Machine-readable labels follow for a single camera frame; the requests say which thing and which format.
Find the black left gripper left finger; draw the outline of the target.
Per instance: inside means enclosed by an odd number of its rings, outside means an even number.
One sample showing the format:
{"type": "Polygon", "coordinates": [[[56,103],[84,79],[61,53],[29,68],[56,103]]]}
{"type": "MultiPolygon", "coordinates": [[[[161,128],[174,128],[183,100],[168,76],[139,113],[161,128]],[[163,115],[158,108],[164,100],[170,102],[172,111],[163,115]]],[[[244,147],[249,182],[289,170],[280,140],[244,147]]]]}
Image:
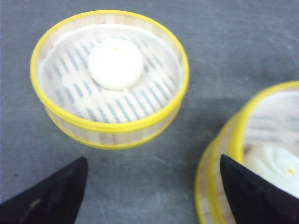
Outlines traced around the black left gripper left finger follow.
{"type": "Polygon", "coordinates": [[[73,224],[84,198],[88,161],[79,157],[0,205],[2,224],[73,224]]]}

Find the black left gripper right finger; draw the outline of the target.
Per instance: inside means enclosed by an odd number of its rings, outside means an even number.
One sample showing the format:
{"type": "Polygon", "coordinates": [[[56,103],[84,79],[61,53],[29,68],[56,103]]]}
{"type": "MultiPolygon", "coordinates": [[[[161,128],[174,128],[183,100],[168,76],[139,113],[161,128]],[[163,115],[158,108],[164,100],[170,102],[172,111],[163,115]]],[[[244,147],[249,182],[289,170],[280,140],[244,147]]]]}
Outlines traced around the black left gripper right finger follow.
{"type": "Polygon", "coordinates": [[[220,171],[237,224],[297,224],[299,199],[222,154],[220,171]]]}

